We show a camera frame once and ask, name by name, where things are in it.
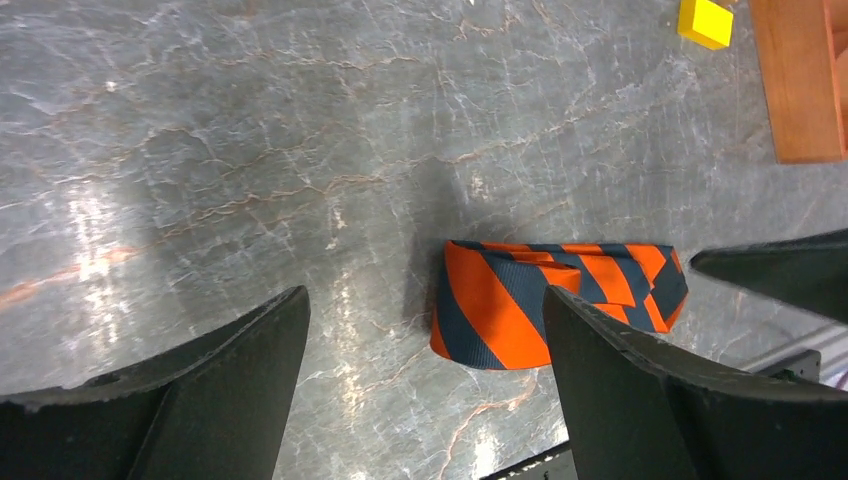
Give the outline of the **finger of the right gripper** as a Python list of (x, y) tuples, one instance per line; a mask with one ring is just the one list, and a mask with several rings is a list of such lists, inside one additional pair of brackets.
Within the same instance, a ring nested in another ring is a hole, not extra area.
[(847, 323), (847, 231), (703, 250), (695, 271), (767, 298)]

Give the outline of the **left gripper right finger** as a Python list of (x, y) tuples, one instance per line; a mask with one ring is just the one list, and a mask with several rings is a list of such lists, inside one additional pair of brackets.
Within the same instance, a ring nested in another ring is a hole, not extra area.
[(560, 287), (544, 322), (581, 479), (843, 479), (847, 395), (737, 370)]

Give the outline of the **orange navy striped tie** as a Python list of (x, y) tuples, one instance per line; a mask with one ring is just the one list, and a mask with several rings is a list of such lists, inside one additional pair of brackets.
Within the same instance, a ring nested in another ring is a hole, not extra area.
[(672, 330), (688, 286), (675, 249), (642, 243), (444, 244), (430, 347), (482, 370), (550, 364), (543, 301), (562, 287), (649, 333)]

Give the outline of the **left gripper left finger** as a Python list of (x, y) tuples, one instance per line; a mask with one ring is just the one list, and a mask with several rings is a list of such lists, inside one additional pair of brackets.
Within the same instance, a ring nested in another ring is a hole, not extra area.
[(83, 385), (4, 396), (5, 479), (269, 479), (305, 352), (303, 286)]

